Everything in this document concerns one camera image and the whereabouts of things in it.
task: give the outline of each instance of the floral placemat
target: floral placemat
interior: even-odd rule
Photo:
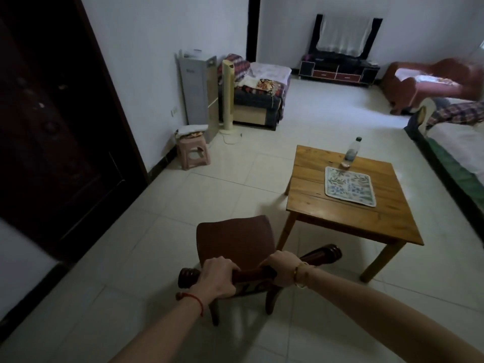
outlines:
[[[363,173],[326,167],[324,192],[340,200],[375,207],[377,199],[373,192],[370,176]]]

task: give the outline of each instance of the water bottle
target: water bottle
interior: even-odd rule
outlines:
[[[360,142],[361,142],[361,137],[358,136],[356,140],[353,141],[349,146],[349,149],[346,152],[343,161],[341,162],[341,165],[344,168],[349,168],[353,163],[354,159],[356,158],[356,155],[358,154],[358,151],[360,150]]]

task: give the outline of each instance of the pink stool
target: pink stool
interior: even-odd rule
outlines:
[[[190,158],[190,152],[196,149],[197,152],[202,153],[201,158]],[[210,156],[207,150],[207,143],[202,136],[194,138],[180,138],[177,140],[178,157],[182,163],[184,170],[190,169],[192,166],[209,165]]]

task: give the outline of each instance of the bracelet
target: bracelet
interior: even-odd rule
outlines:
[[[309,265],[309,264],[307,262],[301,262],[298,266],[296,266],[296,268],[294,269],[293,279],[294,279],[294,284],[296,285],[296,287],[304,289],[304,288],[306,288],[306,286],[303,285],[303,284],[298,284],[297,281],[296,281],[296,277],[298,275],[299,267],[302,266],[302,265]]]
[[[195,299],[200,304],[200,307],[202,308],[202,312],[200,312],[200,316],[203,317],[203,303],[197,296],[190,294],[190,293],[180,293],[180,296],[181,296],[182,299],[184,297],[191,297],[191,298]]]

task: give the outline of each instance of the wooden table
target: wooden table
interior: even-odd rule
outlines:
[[[424,242],[390,163],[356,157],[349,169],[371,177],[376,207],[325,195],[325,168],[344,169],[340,166],[343,157],[341,153],[298,145],[285,192],[290,214],[277,249],[284,247],[296,220],[384,243],[385,248],[360,276],[367,283],[407,242],[421,246]]]

